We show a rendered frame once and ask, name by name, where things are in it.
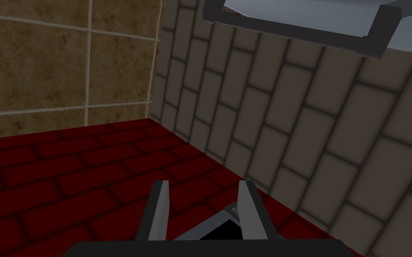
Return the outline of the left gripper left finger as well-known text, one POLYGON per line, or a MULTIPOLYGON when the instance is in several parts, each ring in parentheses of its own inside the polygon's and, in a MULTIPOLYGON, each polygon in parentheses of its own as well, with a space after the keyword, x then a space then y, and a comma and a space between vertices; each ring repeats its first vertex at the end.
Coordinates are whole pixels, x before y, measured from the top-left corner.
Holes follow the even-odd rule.
POLYGON ((165 240, 169 209, 169 181, 155 181, 147 199, 135 241, 165 240))

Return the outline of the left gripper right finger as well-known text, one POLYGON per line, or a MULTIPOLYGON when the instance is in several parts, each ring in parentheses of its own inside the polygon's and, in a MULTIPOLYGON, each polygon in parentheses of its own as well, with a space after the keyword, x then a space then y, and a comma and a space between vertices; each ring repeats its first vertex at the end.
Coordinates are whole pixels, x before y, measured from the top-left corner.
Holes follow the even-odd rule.
POLYGON ((278 233, 260 192, 251 180, 239 182, 237 211, 244 240, 278 239, 278 233))

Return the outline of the grey window with dark frame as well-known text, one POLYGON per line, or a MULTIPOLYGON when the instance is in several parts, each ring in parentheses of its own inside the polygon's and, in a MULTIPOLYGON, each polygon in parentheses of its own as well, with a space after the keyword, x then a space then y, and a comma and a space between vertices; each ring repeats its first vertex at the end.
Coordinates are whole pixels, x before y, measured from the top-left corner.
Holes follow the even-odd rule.
POLYGON ((205 0, 202 16, 369 58, 412 52, 412 0, 205 0))

